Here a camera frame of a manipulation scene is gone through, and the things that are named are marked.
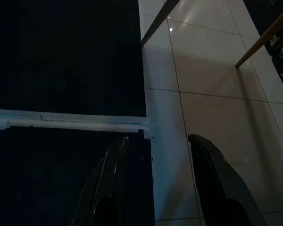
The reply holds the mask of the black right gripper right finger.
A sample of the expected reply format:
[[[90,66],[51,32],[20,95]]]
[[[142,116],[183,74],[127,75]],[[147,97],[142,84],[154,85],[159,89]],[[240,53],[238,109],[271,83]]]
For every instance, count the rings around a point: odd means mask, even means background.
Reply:
[[[265,226],[246,183],[208,139],[188,135],[196,187],[208,226]]]

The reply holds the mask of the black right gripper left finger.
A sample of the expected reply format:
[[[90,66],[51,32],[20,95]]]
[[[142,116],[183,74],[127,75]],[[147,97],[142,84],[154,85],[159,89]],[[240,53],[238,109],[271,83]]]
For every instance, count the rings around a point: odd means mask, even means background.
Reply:
[[[111,143],[84,184],[71,225],[122,225],[128,147],[129,137]]]

